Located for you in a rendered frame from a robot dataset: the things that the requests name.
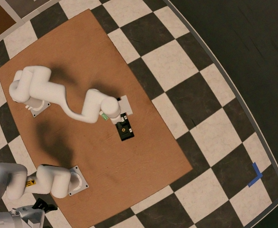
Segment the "black three-compartment bin rack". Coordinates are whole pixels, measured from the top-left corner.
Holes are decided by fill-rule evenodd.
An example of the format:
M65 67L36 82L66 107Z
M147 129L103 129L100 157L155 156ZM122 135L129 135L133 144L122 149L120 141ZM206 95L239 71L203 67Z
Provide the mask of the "black three-compartment bin rack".
M130 126L130 123L128 121L126 113L121 114L121 117L123 117L123 119L124 119L124 121L122 122L121 125L122 125L122 129L125 129L125 131L122 131L122 129L119 130L117 125L116 125L116 128L117 128L117 131L118 131L119 136L121 138L121 141L124 141L126 139L131 138L131 137L134 137L134 133L132 131L132 128ZM128 132L128 135L123 136L123 134L126 134L127 132Z

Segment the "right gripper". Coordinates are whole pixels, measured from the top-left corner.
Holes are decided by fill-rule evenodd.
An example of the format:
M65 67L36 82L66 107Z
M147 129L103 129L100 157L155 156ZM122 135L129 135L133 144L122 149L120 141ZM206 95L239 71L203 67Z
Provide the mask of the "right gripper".
M42 204L40 206L40 204ZM43 209L45 208L45 209ZM36 219L40 222L40 228L51 228L50 226L43 227L44 216L47 211L58 210L53 204L47 204L41 198L38 198L34 205L27 205L16 208L16 212L19 214L20 218L28 223L28 219Z

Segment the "green and white eraser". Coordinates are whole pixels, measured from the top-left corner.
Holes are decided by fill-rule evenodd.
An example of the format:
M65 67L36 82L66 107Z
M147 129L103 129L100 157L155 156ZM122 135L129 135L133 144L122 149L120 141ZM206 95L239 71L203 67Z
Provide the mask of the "green and white eraser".
M108 119L108 117L102 111L100 111L99 114L105 119L105 121Z

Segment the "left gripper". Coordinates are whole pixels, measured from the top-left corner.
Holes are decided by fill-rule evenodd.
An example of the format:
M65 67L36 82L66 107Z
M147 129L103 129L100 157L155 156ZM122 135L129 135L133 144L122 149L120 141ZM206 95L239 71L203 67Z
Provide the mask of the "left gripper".
M112 121L113 124L116 124L119 129L122 129L122 119L121 119L121 115L119 115L117 118L110 118L110 120Z

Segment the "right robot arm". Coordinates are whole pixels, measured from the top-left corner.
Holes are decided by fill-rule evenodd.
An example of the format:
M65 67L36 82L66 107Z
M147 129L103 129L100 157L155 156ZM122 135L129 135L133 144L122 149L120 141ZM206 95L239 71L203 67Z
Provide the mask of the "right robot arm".
M22 164L0 162L0 200L5 190L10 200L18 200L25 193L48 194L50 191L54 197L64 198L70 191L80 189L83 183L79 174L64 167L48 164L40 164L34 177L27 174L27 168ZM8 212L0 212L0 228L39 227L40 222L36 219L25 222L15 208Z

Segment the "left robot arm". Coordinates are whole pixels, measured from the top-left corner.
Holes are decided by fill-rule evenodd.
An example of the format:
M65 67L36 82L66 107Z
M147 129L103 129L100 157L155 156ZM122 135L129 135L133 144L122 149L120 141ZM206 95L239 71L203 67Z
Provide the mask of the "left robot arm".
M18 70L9 87L9 94L15 102L26 104L28 110L39 111L45 101L58 104L71 118L87 123L98 120L100 109L109 118L117 118L120 114L132 115L127 96L120 101L96 89L89 89L86 93L82 113L73 112L66 98L66 87L50 82L51 69L45 66L27 66Z

